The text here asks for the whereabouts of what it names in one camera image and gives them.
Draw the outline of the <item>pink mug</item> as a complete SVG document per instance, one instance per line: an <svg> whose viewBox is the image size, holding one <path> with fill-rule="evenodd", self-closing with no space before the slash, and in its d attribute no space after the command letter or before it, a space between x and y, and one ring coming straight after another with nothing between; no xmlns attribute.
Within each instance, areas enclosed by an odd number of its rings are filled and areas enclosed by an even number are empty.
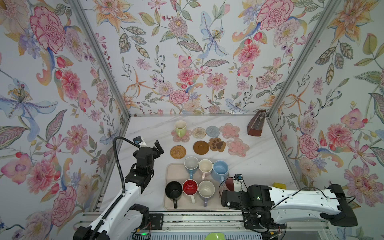
<svg viewBox="0 0 384 240"><path fill-rule="evenodd" d="M234 180L235 179L233 177L229 177L226 179L225 181L226 190L231 192L235 191Z"/></svg>

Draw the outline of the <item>black mug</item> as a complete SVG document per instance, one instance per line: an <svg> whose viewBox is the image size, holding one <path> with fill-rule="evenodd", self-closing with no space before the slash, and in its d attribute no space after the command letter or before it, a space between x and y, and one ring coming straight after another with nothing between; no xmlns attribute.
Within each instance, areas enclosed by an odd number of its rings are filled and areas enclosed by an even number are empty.
<svg viewBox="0 0 384 240"><path fill-rule="evenodd" d="M166 185L165 194L172 200L174 209L178 208L178 200L183 193L183 187L179 182L172 181Z"/></svg>

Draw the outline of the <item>light blue mug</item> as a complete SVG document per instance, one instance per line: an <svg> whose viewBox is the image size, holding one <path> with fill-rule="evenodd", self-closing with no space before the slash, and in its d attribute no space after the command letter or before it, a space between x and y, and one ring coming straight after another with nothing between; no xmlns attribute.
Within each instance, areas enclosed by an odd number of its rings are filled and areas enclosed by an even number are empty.
<svg viewBox="0 0 384 240"><path fill-rule="evenodd" d="M224 161L215 161L211 172L212 178L221 183L229 177L229 166Z"/></svg>

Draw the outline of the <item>white mug green outside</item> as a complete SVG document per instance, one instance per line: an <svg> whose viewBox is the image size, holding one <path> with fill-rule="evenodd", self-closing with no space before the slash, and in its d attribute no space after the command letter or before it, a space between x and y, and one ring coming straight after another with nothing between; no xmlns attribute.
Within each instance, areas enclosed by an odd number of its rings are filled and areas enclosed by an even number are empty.
<svg viewBox="0 0 384 240"><path fill-rule="evenodd" d="M175 122L175 132L179 138L182 138L187 133L187 123L185 121L177 121Z"/></svg>

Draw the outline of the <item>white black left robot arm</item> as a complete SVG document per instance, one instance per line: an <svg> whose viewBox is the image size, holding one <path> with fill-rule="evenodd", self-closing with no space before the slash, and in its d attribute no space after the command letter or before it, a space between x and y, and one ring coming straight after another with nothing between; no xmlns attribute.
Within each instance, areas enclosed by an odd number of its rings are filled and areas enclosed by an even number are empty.
<svg viewBox="0 0 384 240"><path fill-rule="evenodd" d="M136 162L131 166L126 177L120 164L117 141L127 142L137 150L133 153ZM122 189L108 208L100 214L88 227L79 227L73 236L74 240L126 240L134 232L149 226L149 208L136 203L154 176L155 159L164 154L159 141L154 147L148 147L141 137L130 141L124 137L116 137L113 151L118 168Z"/></svg>

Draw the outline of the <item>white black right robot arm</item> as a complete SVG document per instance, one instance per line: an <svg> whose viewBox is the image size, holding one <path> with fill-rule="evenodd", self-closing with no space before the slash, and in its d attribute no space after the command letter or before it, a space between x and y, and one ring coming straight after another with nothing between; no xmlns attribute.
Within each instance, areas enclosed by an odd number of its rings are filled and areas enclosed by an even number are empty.
<svg viewBox="0 0 384 240"><path fill-rule="evenodd" d="M340 185L324 190L297 191L251 185L244 190L223 190L221 204L242 212L247 230L285 229L289 222L328 221L336 227L356 227L357 217Z"/></svg>

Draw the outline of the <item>round rattan woven coaster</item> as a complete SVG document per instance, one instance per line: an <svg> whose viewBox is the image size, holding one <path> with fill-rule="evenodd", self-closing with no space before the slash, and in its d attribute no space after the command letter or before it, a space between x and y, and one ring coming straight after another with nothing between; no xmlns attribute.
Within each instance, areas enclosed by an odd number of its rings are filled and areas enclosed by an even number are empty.
<svg viewBox="0 0 384 240"><path fill-rule="evenodd" d="M187 154L187 150L185 149L185 147L181 145L174 146L170 150L171 157L176 160L180 160L184 158L186 154Z"/></svg>

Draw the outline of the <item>pink flower coaster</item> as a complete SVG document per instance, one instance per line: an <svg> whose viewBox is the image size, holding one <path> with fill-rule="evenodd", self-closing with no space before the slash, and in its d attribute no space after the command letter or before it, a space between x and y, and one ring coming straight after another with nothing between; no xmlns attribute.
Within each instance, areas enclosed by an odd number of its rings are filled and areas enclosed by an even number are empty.
<svg viewBox="0 0 384 240"><path fill-rule="evenodd" d="M219 131L225 139L236 139L239 137L240 128L233 126L231 123L226 123L224 126L219 127Z"/></svg>
<svg viewBox="0 0 384 240"><path fill-rule="evenodd" d="M249 145L245 144L241 139L234 139L227 142L228 153L232 156L241 158L246 157L247 151L250 149Z"/></svg>
<svg viewBox="0 0 384 240"><path fill-rule="evenodd" d="M171 135L173 136L174 142L188 142L190 140L190 136L192 135L192 131L187 129L182 130L172 130Z"/></svg>

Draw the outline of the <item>round brown wooden coaster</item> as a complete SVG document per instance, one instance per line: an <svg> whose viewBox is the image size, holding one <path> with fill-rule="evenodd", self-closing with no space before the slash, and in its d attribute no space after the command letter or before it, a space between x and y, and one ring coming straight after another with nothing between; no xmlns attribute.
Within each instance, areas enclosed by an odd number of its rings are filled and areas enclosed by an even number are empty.
<svg viewBox="0 0 384 240"><path fill-rule="evenodd" d="M205 155L210 150L210 146L205 141L197 141L194 143L193 150L198 155Z"/></svg>

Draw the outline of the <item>cork paw print coaster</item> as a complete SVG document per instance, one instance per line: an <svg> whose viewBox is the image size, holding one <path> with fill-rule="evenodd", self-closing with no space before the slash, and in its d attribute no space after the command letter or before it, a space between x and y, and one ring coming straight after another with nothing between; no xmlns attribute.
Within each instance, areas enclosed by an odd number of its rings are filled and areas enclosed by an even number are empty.
<svg viewBox="0 0 384 240"><path fill-rule="evenodd" d="M222 141L220 138L211 138L208 142L210 150L213 152L223 152L226 148L226 142Z"/></svg>

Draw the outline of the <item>pink flower coaster back right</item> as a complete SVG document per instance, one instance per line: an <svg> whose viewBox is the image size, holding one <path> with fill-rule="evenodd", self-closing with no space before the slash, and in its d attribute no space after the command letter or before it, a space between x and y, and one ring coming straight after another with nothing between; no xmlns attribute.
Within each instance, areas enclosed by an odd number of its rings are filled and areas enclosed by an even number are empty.
<svg viewBox="0 0 384 240"><path fill-rule="evenodd" d="M224 126L219 127L219 131L225 139L236 139L239 137L240 128L233 126L231 123L226 123Z"/></svg>

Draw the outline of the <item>light blue woven coaster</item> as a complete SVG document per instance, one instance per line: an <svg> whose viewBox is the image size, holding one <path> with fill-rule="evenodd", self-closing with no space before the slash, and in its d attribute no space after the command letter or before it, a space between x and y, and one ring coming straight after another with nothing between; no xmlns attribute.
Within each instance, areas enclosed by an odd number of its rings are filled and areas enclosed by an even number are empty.
<svg viewBox="0 0 384 240"><path fill-rule="evenodd" d="M216 126L209 126L206 128L206 134L211 138L217 138L220 135L220 130Z"/></svg>

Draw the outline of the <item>red inside white mug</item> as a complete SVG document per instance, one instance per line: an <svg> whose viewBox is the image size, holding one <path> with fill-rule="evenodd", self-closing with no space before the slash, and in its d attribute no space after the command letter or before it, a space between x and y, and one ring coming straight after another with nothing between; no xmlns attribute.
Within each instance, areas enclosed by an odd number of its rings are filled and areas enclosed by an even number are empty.
<svg viewBox="0 0 384 240"><path fill-rule="evenodd" d="M184 181L182 188L183 193L191 200L192 204L196 203L195 195L198 193L198 184L195 180Z"/></svg>

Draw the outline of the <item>red-brown wooden metronome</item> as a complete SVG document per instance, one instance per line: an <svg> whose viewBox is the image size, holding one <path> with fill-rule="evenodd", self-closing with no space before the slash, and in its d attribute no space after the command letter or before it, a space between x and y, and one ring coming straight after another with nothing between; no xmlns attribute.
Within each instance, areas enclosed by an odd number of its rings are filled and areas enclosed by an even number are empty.
<svg viewBox="0 0 384 240"><path fill-rule="evenodd" d="M247 125L247 133L249 136L260 137L262 135L266 113L267 111L264 109L256 111L256 114Z"/></svg>

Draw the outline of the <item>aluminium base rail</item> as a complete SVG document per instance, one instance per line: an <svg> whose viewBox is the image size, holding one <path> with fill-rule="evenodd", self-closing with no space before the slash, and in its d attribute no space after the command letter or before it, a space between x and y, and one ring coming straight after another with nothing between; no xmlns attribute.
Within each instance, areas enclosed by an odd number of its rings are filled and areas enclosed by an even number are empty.
<svg viewBox="0 0 384 240"><path fill-rule="evenodd" d="M76 227L87 227L91 224L100 212L89 212L80 215L80 220L75 223ZM241 212L150 212L150 215L162 215L163 232L243 232L245 228ZM287 231L291 232L330 232L325 222L304 221L287 223Z"/></svg>

